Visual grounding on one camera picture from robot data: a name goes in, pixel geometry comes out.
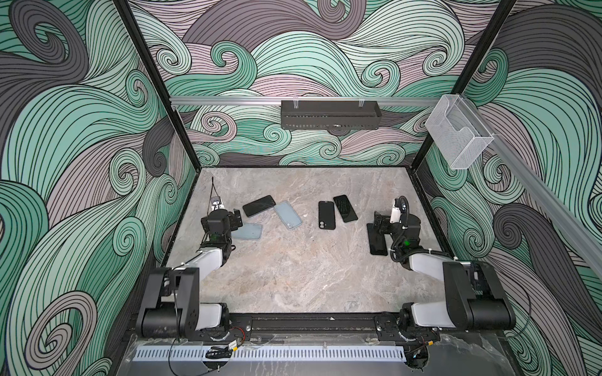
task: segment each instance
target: marble table surface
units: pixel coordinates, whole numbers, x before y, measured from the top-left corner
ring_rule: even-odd
[[[443,283],[408,271],[388,256],[372,256],[366,224],[389,214],[406,196],[422,221],[421,244],[440,249],[405,168],[204,168],[180,226],[168,266],[194,256],[203,237],[211,177],[226,209],[263,225],[258,241],[237,240],[228,262],[200,284],[200,301],[224,302],[231,312],[398,311],[405,302],[444,299]],[[266,195],[288,201],[303,220],[289,230],[273,209],[247,218],[242,206]],[[318,228],[318,201],[346,194],[359,220]]]

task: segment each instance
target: green swirl pattern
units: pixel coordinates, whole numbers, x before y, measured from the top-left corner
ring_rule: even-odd
[[[157,26],[143,31],[162,67],[186,73],[188,49]],[[3,108],[15,115],[0,138],[0,362],[11,375],[107,375],[195,171],[177,136],[146,137],[166,112],[111,0],[3,1],[0,50],[2,98],[17,108]],[[218,63],[230,51],[215,50]],[[162,174],[147,171],[146,143]]]
[[[517,9],[464,94],[602,244],[602,4],[557,3]],[[550,53],[538,55],[543,45]],[[581,250],[492,150],[464,171],[451,171],[436,147],[426,162],[432,181],[423,185],[445,213],[453,251],[503,272],[517,318],[505,334],[523,373],[600,375],[602,282]]]
[[[440,97],[451,92],[467,62],[469,35],[484,29],[489,4],[496,2],[232,0],[206,8],[200,0],[150,0],[132,9],[172,96]],[[387,126],[426,136],[426,130],[405,123],[427,108],[382,109],[394,112]],[[227,127],[202,129],[204,114],[218,111],[236,122],[235,136],[227,140],[190,133],[203,165],[407,165],[419,149],[389,134],[378,143],[366,138],[361,151],[343,146],[342,158],[338,149],[324,151],[324,143],[332,142],[325,133],[313,134],[311,143],[304,138],[306,150],[287,147],[298,139],[294,134],[264,137],[279,124],[279,108],[184,105],[178,110],[197,111],[186,125],[215,137],[223,138]],[[349,133],[332,135],[342,141]]]

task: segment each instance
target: black cable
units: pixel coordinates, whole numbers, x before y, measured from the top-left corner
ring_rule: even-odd
[[[521,289],[523,289],[524,293],[527,295],[527,300],[529,301],[529,312],[527,313],[527,322],[525,322],[525,326],[524,326],[524,327],[523,327],[521,330],[519,330],[517,334],[513,335],[512,337],[506,337],[506,336],[503,336],[503,337],[502,337],[502,336],[496,336],[496,337],[498,337],[498,338],[500,338],[500,339],[505,339],[506,341],[508,341],[508,340],[509,340],[509,339],[511,339],[511,338],[514,338],[514,337],[519,337],[519,336],[521,336],[521,335],[524,333],[524,331],[525,331],[525,329],[527,328],[527,326],[529,326],[529,322],[531,321],[531,295],[529,295],[529,292],[527,292],[527,289],[526,289],[526,288],[525,288],[523,285],[521,285],[520,283],[518,283],[518,282],[517,282],[517,280],[515,280],[515,279],[514,279],[514,278],[512,278],[511,276],[507,275],[506,273],[504,273],[504,272],[503,272],[503,271],[501,271],[501,270],[499,270],[499,272],[500,272],[501,274],[505,275],[505,276],[506,276],[506,278],[508,278],[509,280],[513,281],[513,282],[514,282],[514,283],[516,283],[518,286],[520,286],[520,287],[521,287]]]
[[[405,355],[407,357],[408,355],[410,355],[412,353],[416,353],[417,351],[423,350],[423,349],[426,350],[426,344],[422,344],[422,345],[420,345],[420,347],[416,347],[414,350],[408,351],[407,353],[405,353]]]
[[[394,262],[405,262],[405,260],[409,259],[410,256],[412,256],[413,254],[419,254],[419,253],[429,253],[429,254],[434,254],[435,256],[448,256],[449,255],[443,251],[429,251],[427,249],[424,248],[418,248],[415,250],[411,250],[410,252],[404,254],[403,256],[399,256],[399,258],[397,258],[397,251],[393,251],[391,250],[391,260],[393,260]]]
[[[406,219],[405,219],[405,221],[402,221],[401,217],[399,219],[400,219],[400,223],[402,224],[402,229],[404,231],[402,231],[399,234],[399,236],[395,240],[393,240],[393,243],[391,244],[391,249],[394,249],[394,248],[396,248],[399,245],[400,240],[401,240],[402,237],[404,237],[404,240],[405,240],[405,236],[404,235],[405,235],[406,232],[405,232],[404,227],[408,226],[408,220],[409,220],[409,217],[410,217],[410,204],[408,202],[408,199],[405,196],[399,196],[399,199],[397,200],[397,203],[398,203],[399,206],[401,206],[401,208],[403,208],[403,203],[402,202],[405,204],[404,214],[406,215]]]
[[[215,185],[215,184],[213,184],[213,176],[211,176],[211,189],[212,189],[213,191],[215,191],[215,192],[216,192],[216,195],[218,195],[218,196],[220,195],[220,194],[217,192],[216,185]]]
[[[178,342],[180,342],[180,322],[178,319],[178,298],[176,291],[173,291],[173,306],[176,309],[176,335],[178,336]]]
[[[205,354],[205,357],[211,360],[230,358],[232,357],[233,352],[234,350],[230,349],[228,346],[212,346],[211,349]]]
[[[174,338],[174,339],[173,339],[172,345],[171,345],[171,346],[169,346],[169,352],[167,353],[167,365],[169,366],[169,370],[170,370],[170,371],[173,373],[173,376],[180,376],[180,375],[178,375],[176,372],[174,372],[174,370],[173,370],[173,368],[172,368],[172,361],[171,361],[171,359],[172,359],[172,349],[173,349],[173,345],[174,345],[175,343],[176,343],[176,338]],[[210,373],[212,373],[213,371],[219,371],[219,368],[216,368],[216,369],[210,369],[210,370],[209,370],[209,371],[207,371],[207,372],[204,372],[204,373],[202,373],[202,374],[197,374],[197,375],[195,375],[195,376],[204,376],[204,375],[206,375],[206,374],[210,374]]]

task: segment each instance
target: black metal frame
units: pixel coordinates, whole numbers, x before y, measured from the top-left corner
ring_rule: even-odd
[[[452,251],[452,248],[450,247],[449,242],[447,241],[447,237],[445,236],[445,233],[443,232],[443,229],[441,228],[441,225],[439,224],[439,220],[437,220],[435,211],[433,210],[433,207],[430,205],[429,198],[426,197],[426,193],[424,192],[422,183],[420,183],[418,174],[416,174],[416,172],[412,171],[412,169],[410,167],[406,167],[406,169],[408,171],[410,181],[412,182],[412,186],[414,186],[414,190],[416,191],[416,194],[418,194],[418,199],[420,200],[420,203],[422,204],[424,213],[426,214],[426,218],[429,220],[430,226],[433,229],[433,232],[435,233],[435,237],[437,238],[437,241],[439,242],[439,246],[441,247],[441,250],[451,256],[455,256]]]
[[[194,191],[194,187],[196,186],[196,182],[199,178],[200,171],[202,167],[200,166],[200,162],[194,152],[194,148],[190,143],[190,140],[186,134],[186,128],[182,123],[182,120],[179,114],[172,108],[169,92],[167,91],[167,87],[163,83],[157,66],[151,56],[150,50],[142,36],[140,28],[138,27],[137,22],[134,19],[134,15],[132,10],[128,4],[127,0],[113,0],[114,4],[119,12],[123,23],[128,30],[128,34],[132,39],[132,42],[140,55],[142,63],[146,68],[150,80],[153,83],[159,98],[161,99],[161,103],[164,105],[167,115],[169,116],[172,125],[175,128],[175,131],[178,133],[182,144],[184,145],[184,149],[191,160],[191,163],[194,166],[196,171],[196,175],[194,177],[194,181],[192,184],[192,189],[188,193],[188,197],[186,202],[184,203],[184,207],[182,209],[182,213],[180,218],[178,219],[176,228],[172,235],[172,239],[170,240],[168,249],[166,251],[165,257],[163,259],[162,265],[165,265],[167,259],[169,258],[169,254],[172,250],[173,243],[175,240],[175,235],[177,234],[179,227],[181,225],[182,219],[186,213],[188,208],[188,203],[191,199],[192,192]],[[489,48],[491,47],[493,41],[497,33],[499,32],[502,24],[506,20],[508,14],[510,13],[514,3],[516,0],[501,0],[498,5],[495,13],[492,16],[491,21],[483,32],[473,54],[470,56],[467,65],[464,70],[460,74],[456,85],[452,89],[452,94],[462,93],[476,70],[478,69],[481,61],[485,58]],[[452,250],[449,246],[447,238],[443,233],[441,226],[439,225],[438,220],[436,219],[435,213],[430,206],[426,193],[420,183],[420,180],[416,174],[420,164],[424,161],[426,153],[429,151],[431,145],[433,143],[432,137],[427,135],[424,143],[422,144],[420,150],[416,154],[411,166],[389,166],[389,167],[406,167],[408,171],[408,175],[412,181],[412,185],[418,194],[418,198],[420,199],[421,204],[424,207],[427,218],[431,223],[433,231],[435,232],[435,236],[441,246],[442,251],[446,251],[452,254]],[[216,166],[220,168],[228,168],[230,166]],[[239,167],[279,167],[279,166],[239,166]],[[383,166],[365,166],[365,167],[383,167]],[[130,328],[124,333],[123,341],[127,341],[129,339],[129,335],[133,332],[133,323],[135,322],[135,316],[132,317]],[[389,339],[383,337],[384,334],[387,334],[387,331],[383,331],[383,327],[379,325],[381,322],[386,323],[386,320],[390,317],[398,318],[398,313],[387,313],[387,312],[371,312],[371,313],[231,313],[231,318],[233,322],[242,324],[247,322],[248,320],[252,320],[252,329],[249,332],[250,336],[253,335],[261,336],[264,340],[268,340],[270,337],[275,337],[278,334],[286,333],[286,334],[370,334],[377,336],[382,341],[394,341],[398,344],[403,345],[418,345],[419,343],[410,343],[405,341],[398,341],[399,336],[394,333],[390,333],[393,337]],[[453,334],[453,331],[446,331],[446,333]],[[510,359],[513,368],[519,374],[522,374],[520,367],[516,366],[516,360],[514,359],[514,353],[509,348],[507,343],[504,343],[505,348],[504,351],[507,357]],[[118,365],[120,362],[115,361],[113,364]]]
[[[190,190],[188,192],[188,196],[186,197],[186,201],[184,202],[184,206],[182,207],[182,212],[180,213],[180,217],[178,218],[178,222],[176,223],[176,227],[173,230],[172,238],[169,240],[169,244],[167,245],[167,250],[165,251],[165,255],[163,256],[163,260],[161,261],[161,267],[167,265],[167,260],[169,259],[169,255],[172,253],[173,243],[176,241],[176,235],[180,230],[180,225],[182,224],[182,220],[184,219],[184,215],[186,214],[186,210],[188,209],[188,204],[190,203],[190,199],[192,198],[192,193],[196,188],[196,182],[199,180],[200,171],[195,172],[194,179],[192,180],[192,184],[190,185]]]
[[[125,28],[128,30],[129,37],[132,40],[136,51],[138,51],[140,59],[142,60],[142,64],[144,64],[144,68],[149,74],[150,81],[155,87],[163,107],[165,107],[167,116],[169,116],[169,119],[171,120],[172,125],[175,128],[178,137],[180,138],[180,141],[182,141],[182,145],[184,145],[184,150],[186,150],[186,154],[190,158],[192,166],[197,172],[200,172],[201,167],[199,158],[197,158],[192,143],[186,134],[186,128],[182,123],[180,115],[172,108],[167,87],[165,86],[163,79],[161,79],[157,65],[155,64],[150,53],[151,50],[146,45],[146,41],[142,36],[142,31],[140,31],[140,27],[134,18],[134,14],[132,13],[132,9],[129,7],[128,1],[113,0],[113,2],[117,8],[117,11],[119,12],[119,16],[121,16],[121,20],[123,21]]]
[[[280,166],[280,165],[260,165],[260,164],[252,164],[252,165],[215,165],[215,166],[203,166],[203,168],[409,168],[408,165],[345,165],[345,166],[337,166],[337,165],[298,165],[298,166]]]
[[[462,94],[464,90],[466,90],[466,87],[470,83],[471,78],[477,72],[477,69],[481,65],[481,61],[483,61],[483,59],[485,59],[485,57],[487,56],[489,49],[493,45],[497,34],[500,32],[504,21],[506,21],[506,18],[510,14],[510,11],[512,10],[512,7],[514,6],[514,3],[516,3],[516,1],[517,0],[500,1],[497,8],[495,9],[493,16],[491,16],[489,24],[487,24],[487,27],[485,28],[485,30],[483,30],[483,35],[481,35],[477,46],[474,48],[473,53],[468,58],[468,62],[462,70],[462,73],[460,73],[460,76],[458,77],[458,80],[456,81],[456,84],[452,88],[450,94]],[[433,138],[429,134],[424,139],[424,142],[420,146],[416,157],[414,157],[414,160],[412,161],[412,171],[418,170],[420,164],[424,161],[424,157],[426,157],[426,153],[429,152],[429,149],[432,144]]]

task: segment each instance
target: light blue phone case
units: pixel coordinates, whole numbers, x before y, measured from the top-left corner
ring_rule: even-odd
[[[259,240],[262,229],[259,223],[243,223],[238,230],[232,231],[232,239]]]
[[[303,223],[301,217],[299,217],[295,209],[293,209],[288,201],[283,201],[274,206],[274,210],[276,211],[276,214],[278,214],[278,217],[280,217],[282,223],[284,223],[284,226],[286,226],[289,230],[299,227]]]

